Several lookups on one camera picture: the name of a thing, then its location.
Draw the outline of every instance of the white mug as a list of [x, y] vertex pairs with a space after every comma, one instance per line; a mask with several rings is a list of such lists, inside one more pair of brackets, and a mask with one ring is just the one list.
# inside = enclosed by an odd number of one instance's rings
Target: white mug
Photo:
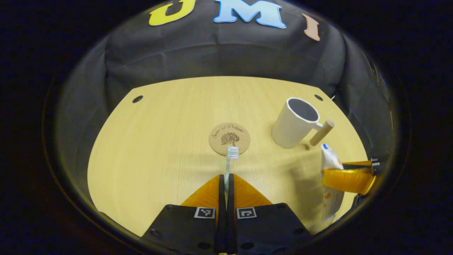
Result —
[[319, 122], [319, 113], [313, 105], [300, 98], [289, 98], [286, 100], [274, 126], [272, 127], [272, 138], [276, 144], [283, 148], [295, 147], [310, 130], [318, 132], [310, 140], [315, 146], [333, 128], [333, 121], [327, 120], [324, 125]]

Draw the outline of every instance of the toothpaste tube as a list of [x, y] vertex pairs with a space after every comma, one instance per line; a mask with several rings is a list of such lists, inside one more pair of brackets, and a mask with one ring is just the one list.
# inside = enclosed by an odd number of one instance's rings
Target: toothpaste tube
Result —
[[[328, 144], [321, 145], [321, 174], [324, 176], [324, 169], [343, 169], [343, 165]], [[323, 222], [334, 219], [335, 213], [340, 209], [343, 202], [344, 192], [323, 185]]]

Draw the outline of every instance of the light wood surface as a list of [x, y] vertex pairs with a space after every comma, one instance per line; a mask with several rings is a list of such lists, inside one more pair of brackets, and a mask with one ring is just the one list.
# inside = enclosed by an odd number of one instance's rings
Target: light wood surface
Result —
[[[211, 149], [208, 137], [216, 125], [234, 122], [248, 130], [251, 143], [231, 164], [231, 173], [272, 203], [287, 203], [309, 228], [323, 206], [321, 148], [309, 143], [316, 130], [292, 149], [274, 143], [271, 127], [289, 97], [312, 104], [319, 122], [335, 123], [321, 143], [328, 143], [342, 161], [367, 160], [351, 123], [316, 87], [232, 76], [167, 81], [131, 90], [102, 127], [88, 165], [96, 208], [142, 236], [164, 205], [181, 204], [224, 174], [226, 158]], [[351, 208], [354, 195], [346, 193], [336, 218]]]

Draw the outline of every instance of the toothbrush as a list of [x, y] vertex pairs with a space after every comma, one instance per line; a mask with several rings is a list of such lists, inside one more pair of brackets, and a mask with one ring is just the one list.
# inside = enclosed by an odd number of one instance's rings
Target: toothbrush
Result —
[[225, 195], [228, 196], [229, 180], [230, 180], [230, 161], [239, 160], [239, 147], [228, 146], [226, 155], [226, 171], [225, 171]]

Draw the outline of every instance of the mug handle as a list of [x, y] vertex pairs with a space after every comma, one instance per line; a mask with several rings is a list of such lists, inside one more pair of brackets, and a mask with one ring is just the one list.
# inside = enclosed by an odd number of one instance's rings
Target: mug handle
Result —
[[310, 144], [316, 146], [332, 130], [334, 126], [335, 124], [330, 119], [326, 120], [324, 125], [316, 123], [314, 128], [318, 132], [310, 139]]

